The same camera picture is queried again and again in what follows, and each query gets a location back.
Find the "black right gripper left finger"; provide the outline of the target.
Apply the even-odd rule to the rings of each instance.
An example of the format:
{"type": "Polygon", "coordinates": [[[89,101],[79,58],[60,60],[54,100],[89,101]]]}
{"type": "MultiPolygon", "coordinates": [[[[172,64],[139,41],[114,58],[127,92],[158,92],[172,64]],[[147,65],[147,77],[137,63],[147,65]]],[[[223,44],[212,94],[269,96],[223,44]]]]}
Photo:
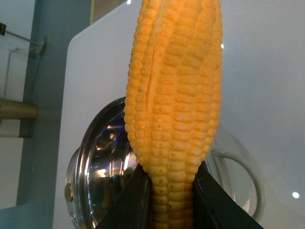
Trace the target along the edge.
{"type": "Polygon", "coordinates": [[[121,195],[97,229],[149,229],[150,178],[138,165],[121,195]]]}

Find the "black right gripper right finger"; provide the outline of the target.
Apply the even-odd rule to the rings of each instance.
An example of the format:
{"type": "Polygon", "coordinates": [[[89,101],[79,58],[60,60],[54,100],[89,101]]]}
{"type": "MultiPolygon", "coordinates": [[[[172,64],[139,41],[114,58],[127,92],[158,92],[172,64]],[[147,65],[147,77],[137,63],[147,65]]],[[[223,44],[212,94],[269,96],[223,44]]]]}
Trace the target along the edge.
{"type": "Polygon", "coordinates": [[[207,171],[199,166],[193,184],[195,229],[261,229],[251,216],[238,206],[207,171]]]}

